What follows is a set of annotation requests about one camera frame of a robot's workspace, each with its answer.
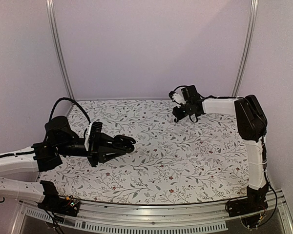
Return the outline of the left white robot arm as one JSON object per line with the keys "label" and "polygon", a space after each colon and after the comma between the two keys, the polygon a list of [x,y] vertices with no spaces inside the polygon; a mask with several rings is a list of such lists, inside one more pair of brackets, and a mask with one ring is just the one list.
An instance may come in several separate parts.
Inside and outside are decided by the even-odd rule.
{"label": "left white robot arm", "polygon": [[0,154],[0,197],[44,203],[51,211],[63,207],[63,199],[50,181],[28,184],[5,179],[22,172],[46,172],[62,164],[63,156],[86,157],[92,167],[134,151],[136,141],[128,136],[111,137],[102,132],[102,123],[89,124],[80,138],[70,127],[67,117],[58,116],[45,124],[46,139],[22,150]]}

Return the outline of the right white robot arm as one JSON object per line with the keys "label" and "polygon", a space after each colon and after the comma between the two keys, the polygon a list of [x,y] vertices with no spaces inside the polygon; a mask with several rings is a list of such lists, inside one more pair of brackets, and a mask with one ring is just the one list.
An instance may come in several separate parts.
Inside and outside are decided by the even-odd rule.
{"label": "right white robot arm", "polygon": [[268,122],[256,96],[191,98],[173,91],[168,96],[177,104],[172,111],[175,122],[192,115],[196,118],[194,122],[198,122],[198,117],[204,114],[233,115],[236,118],[237,130],[246,145],[249,163],[248,198],[242,206],[246,212],[254,212],[262,203],[259,195],[265,195],[269,190],[265,175]]}

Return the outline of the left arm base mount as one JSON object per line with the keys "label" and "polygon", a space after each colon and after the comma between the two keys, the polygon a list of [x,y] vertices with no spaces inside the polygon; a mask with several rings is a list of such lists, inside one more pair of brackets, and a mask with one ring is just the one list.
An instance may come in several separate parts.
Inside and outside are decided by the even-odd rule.
{"label": "left arm base mount", "polygon": [[44,198],[38,203],[38,208],[61,215],[76,217],[80,208],[80,199],[73,196],[61,197],[50,181],[41,180]]}

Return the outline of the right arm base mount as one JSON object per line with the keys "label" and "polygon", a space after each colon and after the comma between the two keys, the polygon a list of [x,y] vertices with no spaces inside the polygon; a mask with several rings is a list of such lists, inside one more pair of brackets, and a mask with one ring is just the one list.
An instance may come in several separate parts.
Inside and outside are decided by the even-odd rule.
{"label": "right arm base mount", "polygon": [[[271,190],[275,196],[275,206],[270,217],[268,214],[268,202],[266,200],[267,192]],[[236,217],[248,215],[240,218],[242,225],[248,230],[258,229],[265,225],[274,216],[278,204],[277,193],[270,183],[266,184],[263,188],[255,190],[247,187],[247,197],[243,199],[231,198],[225,204],[225,210],[228,212],[229,217]]]}

